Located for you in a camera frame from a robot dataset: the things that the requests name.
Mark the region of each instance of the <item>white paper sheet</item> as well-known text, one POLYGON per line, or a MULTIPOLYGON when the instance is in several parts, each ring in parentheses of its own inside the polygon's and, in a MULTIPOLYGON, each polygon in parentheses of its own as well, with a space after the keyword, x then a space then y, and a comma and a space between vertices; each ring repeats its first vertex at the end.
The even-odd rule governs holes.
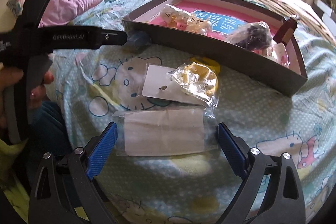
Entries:
POLYGON ((150 65, 147 70, 142 95, 145 97, 202 105, 204 103, 202 100, 184 93, 179 84, 171 79, 167 73, 173 70, 173 68, 150 65))
POLYGON ((125 113, 125 153, 130 156, 170 156, 204 151, 201 109, 125 113))

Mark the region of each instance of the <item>finger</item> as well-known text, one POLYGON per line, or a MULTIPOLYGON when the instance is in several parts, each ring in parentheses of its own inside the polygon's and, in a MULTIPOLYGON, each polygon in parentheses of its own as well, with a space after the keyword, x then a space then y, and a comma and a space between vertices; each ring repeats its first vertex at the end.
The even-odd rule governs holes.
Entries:
POLYGON ((42 104, 41 100, 30 100, 28 104, 28 109, 36 109, 39 108, 42 104))
POLYGON ((11 85, 16 84, 23 77, 23 71, 15 68, 3 68, 0 71, 0 93, 11 85))
POLYGON ((39 85, 31 91, 30 100, 42 100, 47 90, 44 85, 39 85))
POLYGON ((46 85, 49 85, 49 84, 51 84, 53 81, 54 81, 54 76, 53 76, 53 74, 51 73, 51 71, 48 70, 48 71, 46 72, 46 74, 44 75, 44 77, 43 77, 43 83, 46 84, 46 85))

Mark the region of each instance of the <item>cardboard box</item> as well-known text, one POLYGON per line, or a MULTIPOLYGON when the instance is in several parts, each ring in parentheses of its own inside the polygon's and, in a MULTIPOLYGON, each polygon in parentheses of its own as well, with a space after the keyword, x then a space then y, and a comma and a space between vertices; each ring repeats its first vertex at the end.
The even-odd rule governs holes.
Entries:
POLYGON ((249 22, 265 21, 273 35, 282 25, 282 16, 244 0, 152 0, 123 18, 125 31, 143 30, 155 44, 211 58, 287 96, 295 94, 307 81, 305 64, 294 36, 286 45, 290 62, 289 68, 286 68, 254 52, 215 38, 148 23, 157 17, 165 4, 177 5, 183 1, 200 6, 211 4, 214 9, 226 9, 244 15, 244 18, 239 19, 248 18, 249 22))

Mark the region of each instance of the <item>hello kitty bedsheet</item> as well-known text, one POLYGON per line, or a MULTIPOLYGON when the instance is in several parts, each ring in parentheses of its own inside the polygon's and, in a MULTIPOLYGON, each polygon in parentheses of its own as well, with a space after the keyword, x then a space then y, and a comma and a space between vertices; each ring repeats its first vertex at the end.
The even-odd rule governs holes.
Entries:
MULTIPOLYGON (((120 19, 148 1, 105 0, 71 23, 122 30, 120 19)), ((308 222, 335 184, 336 48, 301 24, 295 37, 308 74, 307 83, 296 95, 285 97, 222 67, 224 84, 215 115, 250 147, 269 155, 286 151, 293 156, 308 222)), ((141 81, 137 75, 145 73, 147 62, 178 67, 189 57, 159 45, 136 55, 117 46, 56 51, 52 66, 55 86, 48 96, 62 107, 73 147, 85 146, 99 135, 116 110, 171 106, 173 103, 137 97, 134 86, 141 81)), ((136 224, 214 223, 241 183, 220 150, 156 158, 112 152, 97 180, 121 215, 136 224)), ((264 177, 254 210, 261 204, 267 183, 268 177, 264 177)))

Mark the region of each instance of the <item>blue pants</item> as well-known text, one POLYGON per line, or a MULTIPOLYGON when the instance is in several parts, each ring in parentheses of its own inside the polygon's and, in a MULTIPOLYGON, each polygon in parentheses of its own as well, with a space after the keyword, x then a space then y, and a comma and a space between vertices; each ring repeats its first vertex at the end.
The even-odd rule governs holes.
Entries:
POLYGON ((35 178, 39 163, 45 152, 51 152, 54 156, 67 155, 72 152, 65 122, 56 103, 42 102, 41 108, 34 115, 31 127, 33 135, 27 143, 28 156, 26 161, 26 171, 30 184, 35 178))

